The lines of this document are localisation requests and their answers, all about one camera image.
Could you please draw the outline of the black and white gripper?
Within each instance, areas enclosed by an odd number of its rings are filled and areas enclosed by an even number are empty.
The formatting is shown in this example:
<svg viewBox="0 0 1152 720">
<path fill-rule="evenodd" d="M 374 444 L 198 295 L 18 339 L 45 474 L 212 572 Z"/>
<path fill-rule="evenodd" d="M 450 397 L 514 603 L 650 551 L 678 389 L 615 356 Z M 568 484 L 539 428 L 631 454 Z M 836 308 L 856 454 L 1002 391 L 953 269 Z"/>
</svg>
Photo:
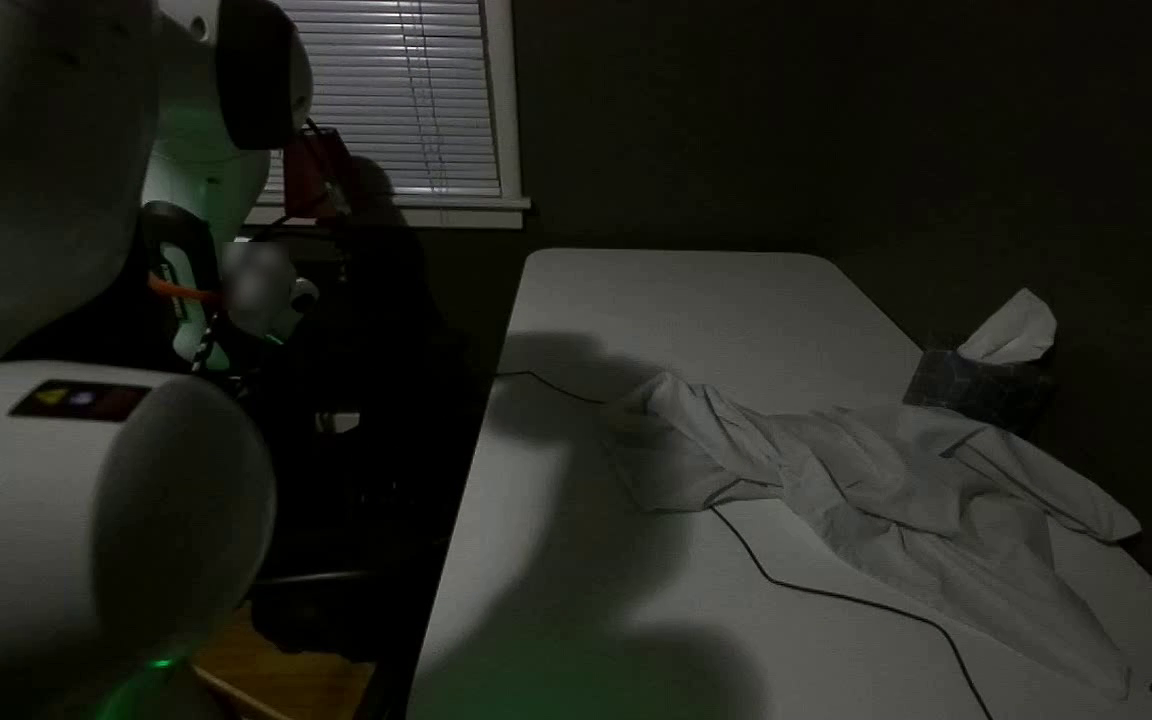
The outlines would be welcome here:
<svg viewBox="0 0 1152 720">
<path fill-rule="evenodd" d="M 310 308 L 321 300 L 321 289 L 301 277 L 282 249 L 259 243 L 258 237 L 229 249 L 226 271 L 236 281 L 229 319 L 254 339 L 294 339 Z"/>
</svg>

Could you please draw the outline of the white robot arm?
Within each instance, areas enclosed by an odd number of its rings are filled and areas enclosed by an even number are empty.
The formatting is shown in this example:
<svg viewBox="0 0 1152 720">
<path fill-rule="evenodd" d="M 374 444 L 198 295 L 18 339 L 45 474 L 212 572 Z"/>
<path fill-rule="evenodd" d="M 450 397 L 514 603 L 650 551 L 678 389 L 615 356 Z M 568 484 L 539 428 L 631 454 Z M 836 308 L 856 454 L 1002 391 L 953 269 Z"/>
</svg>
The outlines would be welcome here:
<svg viewBox="0 0 1152 720">
<path fill-rule="evenodd" d="M 236 399 L 21 344 L 133 269 L 150 207 L 205 227 L 229 323 L 288 337 L 310 284 L 236 224 L 310 98 L 276 0 L 0 0 L 0 720 L 102 720 L 270 551 L 276 474 Z"/>
</svg>

